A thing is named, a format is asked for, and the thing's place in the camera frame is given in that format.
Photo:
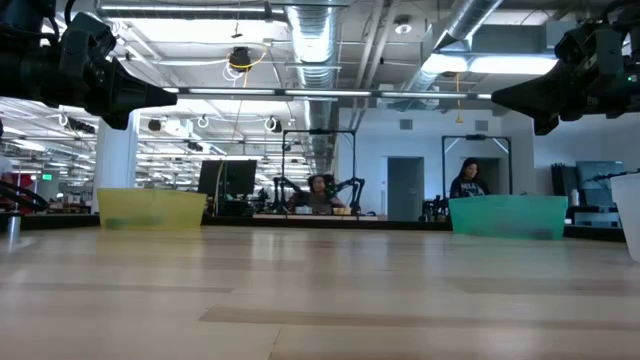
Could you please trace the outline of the dark door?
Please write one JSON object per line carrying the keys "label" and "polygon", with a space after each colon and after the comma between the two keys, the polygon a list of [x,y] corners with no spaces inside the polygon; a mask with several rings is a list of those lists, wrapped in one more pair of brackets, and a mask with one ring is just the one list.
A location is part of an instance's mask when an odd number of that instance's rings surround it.
{"label": "dark door", "polygon": [[501,191],[501,160],[499,158],[483,158],[479,161],[482,179],[491,194]]}

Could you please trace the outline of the black ceiling device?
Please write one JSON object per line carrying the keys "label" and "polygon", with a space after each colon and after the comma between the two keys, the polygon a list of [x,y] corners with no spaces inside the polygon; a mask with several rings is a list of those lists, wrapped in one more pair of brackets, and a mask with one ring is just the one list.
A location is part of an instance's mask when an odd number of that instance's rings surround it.
{"label": "black ceiling device", "polygon": [[228,58],[228,65],[231,70],[236,72],[247,72],[252,67],[247,47],[234,47]]}

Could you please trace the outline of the red background furniture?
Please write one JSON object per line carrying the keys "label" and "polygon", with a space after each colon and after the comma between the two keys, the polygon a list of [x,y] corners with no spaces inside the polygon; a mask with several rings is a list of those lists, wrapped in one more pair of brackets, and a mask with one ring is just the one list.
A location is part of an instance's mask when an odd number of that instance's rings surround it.
{"label": "red background furniture", "polygon": [[5,181],[28,190],[33,189],[33,179],[30,174],[8,173],[5,175]]}

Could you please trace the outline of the black metal rig frame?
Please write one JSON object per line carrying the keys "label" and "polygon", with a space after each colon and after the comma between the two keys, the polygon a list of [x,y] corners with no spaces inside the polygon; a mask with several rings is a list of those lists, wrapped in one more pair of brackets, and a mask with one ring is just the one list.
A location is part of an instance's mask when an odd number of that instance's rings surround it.
{"label": "black metal rig frame", "polygon": [[446,154],[450,151],[461,139],[465,141],[488,141],[491,140],[496,146],[498,146],[507,155],[507,178],[508,178],[508,192],[510,195],[514,194],[513,186],[513,149],[512,139],[509,136],[488,136],[484,134],[468,134],[468,135],[443,135],[441,137],[441,181],[442,181],[442,195],[447,196],[450,183],[446,179]]}
{"label": "black metal rig frame", "polygon": [[[288,146],[288,143],[286,142],[286,138],[287,138],[287,135],[289,133],[306,134],[306,135],[309,136],[309,140],[310,141],[313,141],[315,136],[319,136],[320,137],[320,144],[319,144],[320,150],[324,149],[323,144],[332,145],[332,142],[331,142],[331,138],[332,137],[339,138],[340,134],[344,134],[344,135],[349,134],[352,137],[352,140],[348,142],[348,144],[351,145],[351,151],[352,151],[352,177],[357,177],[356,176],[356,147],[355,147],[355,145],[356,145],[356,138],[355,138],[356,133],[354,131],[352,131],[352,130],[327,130],[327,129],[321,129],[321,128],[316,128],[316,129],[311,129],[311,130],[284,130],[283,131],[283,137],[282,137],[282,164],[281,164],[282,175],[281,176],[285,176],[285,153],[287,152],[287,146]],[[312,173],[310,176],[316,175],[316,174],[329,174],[329,173],[317,172],[317,173]],[[335,179],[335,182],[329,186],[329,191],[330,191],[330,193],[332,195],[337,196],[345,204],[345,208],[335,208],[333,210],[333,213],[331,214],[331,216],[333,216],[333,215],[346,215],[346,211],[347,210],[350,211],[349,215],[353,216],[351,214],[351,209],[349,208],[349,203],[350,203],[351,198],[352,198],[352,195],[351,195],[352,188],[348,187],[348,188],[346,188],[346,189],[344,189],[344,190],[342,190],[340,192],[337,192],[336,191],[336,185],[338,183],[340,183],[340,182],[338,182]],[[287,201],[294,194],[295,193],[291,188],[286,188],[285,189],[285,199]],[[309,214],[317,215],[317,214],[313,214],[309,207],[306,207],[306,206],[302,206],[302,207],[307,208],[307,212]],[[296,208],[296,212],[294,214],[299,214],[299,209],[302,208],[302,207],[297,207]]]}

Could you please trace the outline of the black table frame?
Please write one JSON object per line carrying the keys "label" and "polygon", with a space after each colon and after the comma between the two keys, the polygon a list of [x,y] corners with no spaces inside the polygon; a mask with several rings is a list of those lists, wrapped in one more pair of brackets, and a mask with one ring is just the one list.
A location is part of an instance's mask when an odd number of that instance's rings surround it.
{"label": "black table frame", "polygon": [[[98,215],[22,215],[22,230],[54,230],[81,227],[97,227],[100,225]],[[319,217],[303,216],[301,219],[278,218],[267,216],[266,218],[249,217],[210,217],[204,215],[202,226],[235,226],[235,227],[275,227],[275,228],[326,228],[347,230],[402,230],[402,231],[431,231],[452,232],[450,224],[444,222],[404,222],[404,221],[380,221],[339,219],[337,216],[329,216],[327,219]],[[626,238],[621,228],[588,227],[566,225],[564,227],[566,238],[585,239],[594,241],[625,243]]]}

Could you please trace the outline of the grey door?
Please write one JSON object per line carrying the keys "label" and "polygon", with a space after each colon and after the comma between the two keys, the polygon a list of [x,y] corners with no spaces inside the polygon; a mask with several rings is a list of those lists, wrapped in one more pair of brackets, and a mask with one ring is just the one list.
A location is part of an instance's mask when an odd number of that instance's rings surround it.
{"label": "grey door", "polygon": [[414,222],[422,214],[424,159],[390,157],[387,162],[387,213],[391,221]]}

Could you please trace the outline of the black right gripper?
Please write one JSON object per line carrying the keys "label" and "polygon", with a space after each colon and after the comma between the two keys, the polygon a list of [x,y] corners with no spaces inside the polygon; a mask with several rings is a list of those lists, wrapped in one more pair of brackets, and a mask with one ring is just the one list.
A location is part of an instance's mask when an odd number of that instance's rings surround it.
{"label": "black right gripper", "polygon": [[491,101],[534,118],[534,133],[546,135],[561,122],[603,110],[603,97],[624,70],[624,56],[593,56],[579,64],[559,60],[546,74],[491,94]]}

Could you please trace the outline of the black cabinet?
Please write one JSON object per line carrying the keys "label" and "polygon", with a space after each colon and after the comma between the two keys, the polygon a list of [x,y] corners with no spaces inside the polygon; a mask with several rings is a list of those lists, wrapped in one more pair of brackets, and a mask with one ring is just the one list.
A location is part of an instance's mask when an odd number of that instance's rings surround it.
{"label": "black cabinet", "polygon": [[575,166],[562,163],[551,165],[552,189],[555,196],[570,197],[577,185],[577,172]]}

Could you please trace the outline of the grey blue board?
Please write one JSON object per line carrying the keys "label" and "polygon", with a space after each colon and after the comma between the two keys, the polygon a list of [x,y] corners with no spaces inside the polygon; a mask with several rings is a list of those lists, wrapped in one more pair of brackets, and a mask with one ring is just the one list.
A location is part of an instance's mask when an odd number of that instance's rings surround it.
{"label": "grey blue board", "polygon": [[581,226],[620,228],[620,217],[612,197],[610,179],[625,169],[620,161],[578,161],[581,210],[574,223]]}

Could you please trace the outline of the bright ceiling light panel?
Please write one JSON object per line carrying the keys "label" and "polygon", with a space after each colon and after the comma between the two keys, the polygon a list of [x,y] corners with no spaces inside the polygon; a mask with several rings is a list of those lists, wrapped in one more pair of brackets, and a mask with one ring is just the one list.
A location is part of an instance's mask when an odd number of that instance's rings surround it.
{"label": "bright ceiling light panel", "polygon": [[431,55],[421,66],[426,73],[472,72],[483,74],[544,75],[557,59],[539,56],[476,56]]}

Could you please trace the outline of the silver ventilation duct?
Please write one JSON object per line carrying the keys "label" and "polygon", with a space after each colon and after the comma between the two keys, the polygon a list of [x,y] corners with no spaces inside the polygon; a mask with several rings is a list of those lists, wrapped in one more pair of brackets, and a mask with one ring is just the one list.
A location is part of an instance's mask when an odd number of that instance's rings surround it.
{"label": "silver ventilation duct", "polygon": [[401,90],[428,91],[440,75],[448,72],[444,68],[446,57],[440,51],[456,43],[469,48],[475,33],[503,1],[455,0],[445,19],[428,26],[420,45],[420,66]]}
{"label": "silver ventilation duct", "polygon": [[[286,6],[285,13],[291,25],[291,40],[298,67],[299,87],[305,90],[330,89],[336,82],[339,10],[321,6]],[[309,130],[332,128],[335,102],[305,100],[304,119]],[[309,135],[308,150],[313,156],[312,173],[326,173],[331,168],[335,135]]]}

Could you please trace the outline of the white column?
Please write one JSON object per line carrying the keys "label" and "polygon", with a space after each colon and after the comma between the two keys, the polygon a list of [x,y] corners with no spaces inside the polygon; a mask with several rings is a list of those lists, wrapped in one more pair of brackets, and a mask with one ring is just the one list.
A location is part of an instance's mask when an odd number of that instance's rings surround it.
{"label": "white column", "polygon": [[114,130],[104,120],[99,121],[93,180],[93,213],[99,211],[97,194],[100,188],[133,188],[135,185],[140,112],[131,112],[128,120],[125,130]]}

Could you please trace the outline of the yellow translucent plastic bin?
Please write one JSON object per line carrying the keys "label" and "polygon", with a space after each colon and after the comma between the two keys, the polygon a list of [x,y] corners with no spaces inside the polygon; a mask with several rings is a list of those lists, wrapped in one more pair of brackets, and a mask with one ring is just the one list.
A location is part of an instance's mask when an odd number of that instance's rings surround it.
{"label": "yellow translucent plastic bin", "polygon": [[100,225],[105,230],[199,229],[205,194],[163,189],[101,188]]}

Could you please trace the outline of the person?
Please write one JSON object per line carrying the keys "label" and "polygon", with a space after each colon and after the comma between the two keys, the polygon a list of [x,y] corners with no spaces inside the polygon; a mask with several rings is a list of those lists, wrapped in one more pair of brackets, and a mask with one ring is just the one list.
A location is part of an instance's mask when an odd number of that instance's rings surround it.
{"label": "person", "polygon": [[308,192],[295,193],[287,201],[287,210],[296,212],[297,207],[309,207],[313,214],[331,215],[335,208],[345,208],[345,204],[329,191],[335,178],[329,174],[316,174],[307,179]]}
{"label": "person", "polygon": [[449,197],[467,198],[490,195],[486,182],[480,177],[480,167],[476,158],[467,158],[453,179],[449,189]]}

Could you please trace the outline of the clear plastic bin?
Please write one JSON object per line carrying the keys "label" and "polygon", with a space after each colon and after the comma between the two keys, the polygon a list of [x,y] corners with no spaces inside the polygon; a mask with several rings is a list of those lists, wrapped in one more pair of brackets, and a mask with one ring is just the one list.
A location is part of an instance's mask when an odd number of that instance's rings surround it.
{"label": "clear plastic bin", "polygon": [[640,173],[612,178],[611,188],[629,254],[640,263]]}

